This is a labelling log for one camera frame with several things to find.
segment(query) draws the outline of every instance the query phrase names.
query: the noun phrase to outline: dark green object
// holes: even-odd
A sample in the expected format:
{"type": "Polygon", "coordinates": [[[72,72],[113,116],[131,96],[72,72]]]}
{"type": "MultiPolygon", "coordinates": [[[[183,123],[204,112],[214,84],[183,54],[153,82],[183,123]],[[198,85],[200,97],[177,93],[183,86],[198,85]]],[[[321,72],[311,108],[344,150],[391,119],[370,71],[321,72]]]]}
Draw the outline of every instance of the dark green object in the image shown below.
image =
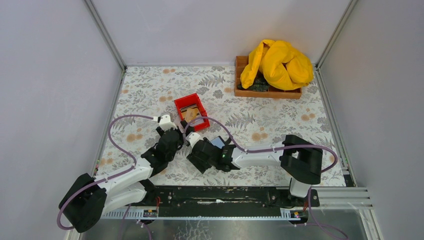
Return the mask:
{"type": "Polygon", "coordinates": [[[265,80],[265,77],[262,73],[258,72],[256,77],[253,80],[253,85],[248,87],[247,89],[244,89],[241,84],[237,85],[237,89],[239,90],[249,90],[254,92],[268,92],[268,88],[270,85],[268,84],[267,80],[265,80]]]}

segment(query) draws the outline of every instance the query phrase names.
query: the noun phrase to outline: red plastic box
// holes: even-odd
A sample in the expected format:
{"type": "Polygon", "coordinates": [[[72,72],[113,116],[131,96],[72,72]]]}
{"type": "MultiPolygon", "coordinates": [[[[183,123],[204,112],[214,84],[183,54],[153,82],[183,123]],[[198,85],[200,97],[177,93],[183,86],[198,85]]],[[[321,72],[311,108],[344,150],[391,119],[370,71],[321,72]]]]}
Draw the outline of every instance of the red plastic box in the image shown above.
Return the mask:
{"type": "MultiPolygon", "coordinates": [[[[191,95],[182,97],[182,98],[178,98],[176,100],[174,100],[175,106],[176,106],[176,110],[178,111],[179,114],[179,118],[181,120],[184,120],[183,118],[183,114],[181,113],[180,109],[184,108],[184,107],[188,107],[191,106],[193,104],[197,105],[197,108],[200,111],[200,115],[202,115],[203,117],[207,117],[208,114],[205,111],[205,108],[202,105],[202,102],[200,102],[200,98],[197,95],[197,93],[193,93],[191,95]]],[[[204,122],[201,124],[198,124],[196,126],[194,126],[194,130],[197,132],[199,130],[205,129],[207,127],[209,127],[211,124],[209,123],[209,119],[203,119],[204,122]]]]}

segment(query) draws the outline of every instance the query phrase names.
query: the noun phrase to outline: yellow cloth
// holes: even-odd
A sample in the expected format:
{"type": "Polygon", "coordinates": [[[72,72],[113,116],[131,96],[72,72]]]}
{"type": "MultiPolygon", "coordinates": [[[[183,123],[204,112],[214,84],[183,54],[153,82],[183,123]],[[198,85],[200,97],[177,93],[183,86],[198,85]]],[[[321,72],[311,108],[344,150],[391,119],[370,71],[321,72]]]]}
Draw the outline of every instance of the yellow cloth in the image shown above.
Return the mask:
{"type": "Polygon", "coordinates": [[[309,58],[286,41],[265,39],[249,54],[240,77],[244,89],[253,84],[258,70],[271,86],[286,91],[308,86],[314,79],[309,58]]]}

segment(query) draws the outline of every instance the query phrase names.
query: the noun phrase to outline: brown wooden crate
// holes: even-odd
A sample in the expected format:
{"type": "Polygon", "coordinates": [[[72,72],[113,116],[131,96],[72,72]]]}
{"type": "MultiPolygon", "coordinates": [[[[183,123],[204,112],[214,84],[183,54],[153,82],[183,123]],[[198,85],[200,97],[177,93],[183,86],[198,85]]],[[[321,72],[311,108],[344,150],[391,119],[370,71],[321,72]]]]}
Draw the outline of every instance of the brown wooden crate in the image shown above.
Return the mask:
{"type": "Polygon", "coordinates": [[[248,56],[236,56],[235,57],[235,82],[234,82],[234,95],[236,97],[253,97],[253,98],[272,98],[272,99],[300,99],[302,96],[302,88],[295,90],[284,91],[273,86],[269,86],[268,91],[249,91],[239,90],[237,85],[241,83],[240,76],[243,70],[248,65],[248,56]]]}

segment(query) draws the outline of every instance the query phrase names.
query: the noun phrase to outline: flower pattern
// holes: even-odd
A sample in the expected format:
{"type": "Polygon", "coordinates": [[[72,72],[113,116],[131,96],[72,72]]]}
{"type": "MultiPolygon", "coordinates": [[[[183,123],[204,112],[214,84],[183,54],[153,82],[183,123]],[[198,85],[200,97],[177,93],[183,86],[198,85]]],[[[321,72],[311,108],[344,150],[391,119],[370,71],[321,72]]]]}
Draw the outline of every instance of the flower pattern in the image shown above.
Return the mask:
{"type": "MultiPolygon", "coordinates": [[[[295,134],[317,145],[335,149],[330,123],[314,81],[303,88],[300,99],[273,99],[234,96],[233,66],[128,67],[114,112],[117,118],[128,114],[159,116],[170,112],[180,121],[174,100],[197,93],[209,117],[225,124],[236,141],[249,148],[282,142],[287,134],[295,134]]],[[[116,122],[111,130],[115,142],[139,157],[159,139],[157,123],[129,117],[116,122]]],[[[199,132],[212,140],[227,139],[216,123],[199,132]]],[[[255,166],[231,172],[214,167],[201,174],[187,159],[191,148],[184,146],[161,173],[150,180],[155,185],[185,186],[288,186],[291,176],[281,167],[255,166]]],[[[324,151],[322,167],[334,158],[324,151]]],[[[111,172],[131,164],[132,159],[116,149],[107,139],[98,172],[111,172]]],[[[345,186],[339,164],[322,173],[321,186],[345,186]]]]}

